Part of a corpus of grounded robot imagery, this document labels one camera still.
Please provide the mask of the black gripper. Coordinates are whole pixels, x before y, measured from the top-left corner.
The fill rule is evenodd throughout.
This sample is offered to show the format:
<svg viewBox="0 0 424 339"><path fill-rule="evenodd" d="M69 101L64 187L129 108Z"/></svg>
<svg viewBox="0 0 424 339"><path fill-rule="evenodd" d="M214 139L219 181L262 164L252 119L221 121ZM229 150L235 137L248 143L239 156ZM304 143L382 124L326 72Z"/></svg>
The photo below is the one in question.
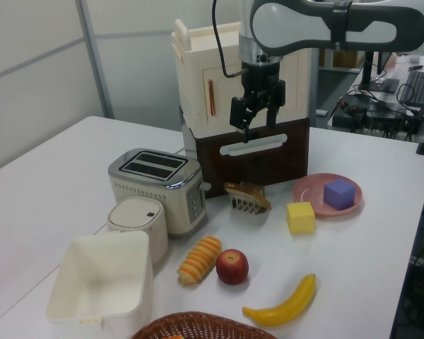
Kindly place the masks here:
<svg viewBox="0 0 424 339"><path fill-rule="evenodd" d="M231 100L230 125L240 131L244 142L248 142L249 125L254 118L248 103L269 99L266 125L274 128L279 109L285 105L285 81L279 80L279 62L262 66L242 62L242 69L245 70L241 79L244 95Z"/></svg>

